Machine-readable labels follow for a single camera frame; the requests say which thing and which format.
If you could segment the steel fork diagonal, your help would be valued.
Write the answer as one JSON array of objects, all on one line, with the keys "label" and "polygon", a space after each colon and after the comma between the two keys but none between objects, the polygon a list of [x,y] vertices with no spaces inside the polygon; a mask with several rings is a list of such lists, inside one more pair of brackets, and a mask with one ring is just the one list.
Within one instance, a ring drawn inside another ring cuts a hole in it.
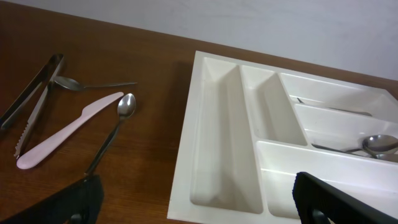
[{"label": "steel fork diagonal", "polygon": [[[300,98],[297,98],[297,100],[298,100],[298,102],[301,103],[301,104],[306,104],[306,103],[304,103]],[[344,110],[344,109],[332,108],[332,107],[324,107],[324,108],[329,108],[329,109],[331,109],[331,110],[344,111],[344,112],[347,112],[347,113],[354,113],[354,114],[360,114],[360,115],[372,117],[372,114],[371,114],[371,113],[368,113],[368,112],[351,111],[351,110]]]}]

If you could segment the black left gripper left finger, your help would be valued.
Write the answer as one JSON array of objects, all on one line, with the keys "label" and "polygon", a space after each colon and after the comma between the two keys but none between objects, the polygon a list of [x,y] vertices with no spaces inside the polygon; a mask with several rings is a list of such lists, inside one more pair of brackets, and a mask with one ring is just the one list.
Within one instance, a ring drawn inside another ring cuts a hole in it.
[{"label": "black left gripper left finger", "polygon": [[96,223],[104,199],[100,176],[89,175],[1,223]]}]

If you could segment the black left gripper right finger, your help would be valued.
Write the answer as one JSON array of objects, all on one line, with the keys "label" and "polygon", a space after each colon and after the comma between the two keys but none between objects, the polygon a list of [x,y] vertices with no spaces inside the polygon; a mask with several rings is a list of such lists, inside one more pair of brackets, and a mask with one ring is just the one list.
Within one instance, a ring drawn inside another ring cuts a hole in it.
[{"label": "black left gripper right finger", "polygon": [[296,174],[292,195],[302,224],[397,224],[396,218],[307,172]]}]

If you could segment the small steel teaspoon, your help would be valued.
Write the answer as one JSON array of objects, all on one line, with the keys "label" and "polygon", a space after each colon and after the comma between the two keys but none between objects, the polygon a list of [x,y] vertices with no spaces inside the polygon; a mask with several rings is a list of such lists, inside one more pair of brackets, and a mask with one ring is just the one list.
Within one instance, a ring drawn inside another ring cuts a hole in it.
[{"label": "small steel teaspoon", "polygon": [[110,132],[108,137],[104,140],[100,149],[97,151],[92,163],[85,171],[85,175],[91,175],[95,171],[97,165],[100,163],[101,158],[104,156],[105,152],[108,150],[108,147],[110,147],[117,133],[119,132],[120,125],[124,120],[130,118],[134,114],[135,109],[136,98],[132,93],[128,93],[121,98],[117,108],[119,121],[114,129]]}]

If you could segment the pink plastic knife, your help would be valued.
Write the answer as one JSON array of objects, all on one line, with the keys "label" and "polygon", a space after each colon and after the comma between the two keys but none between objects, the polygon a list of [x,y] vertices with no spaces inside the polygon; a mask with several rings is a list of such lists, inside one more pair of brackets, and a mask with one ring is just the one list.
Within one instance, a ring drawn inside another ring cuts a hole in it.
[{"label": "pink plastic knife", "polygon": [[123,95],[123,92],[113,93],[84,107],[79,118],[23,154],[16,162],[17,167],[19,169],[30,169],[35,167],[59,147],[59,145],[82,124]]}]

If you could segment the large steel spoon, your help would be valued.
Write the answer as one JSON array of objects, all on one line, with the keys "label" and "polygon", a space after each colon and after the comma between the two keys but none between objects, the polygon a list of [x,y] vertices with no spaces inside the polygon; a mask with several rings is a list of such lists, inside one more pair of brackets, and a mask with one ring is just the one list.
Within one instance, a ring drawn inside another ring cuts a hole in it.
[{"label": "large steel spoon", "polygon": [[375,159],[380,159],[383,161],[389,161],[389,162],[397,162],[397,154],[385,154],[382,152],[370,152],[364,149],[349,149],[347,151],[342,151],[342,150],[337,150],[337,149],[332,149],[326,146],[321,146],[318,144],[312,144],[313,147],[315,148],[319,148],[319,149],[325,149],[325,150],[329,150],[329,151],[335,151],[335,152],[342,152],[342,153],[346,153],[346,154],[352,154],[356,151],[364,151],[367,154],[370,155],[370,157],[375,158]]}]

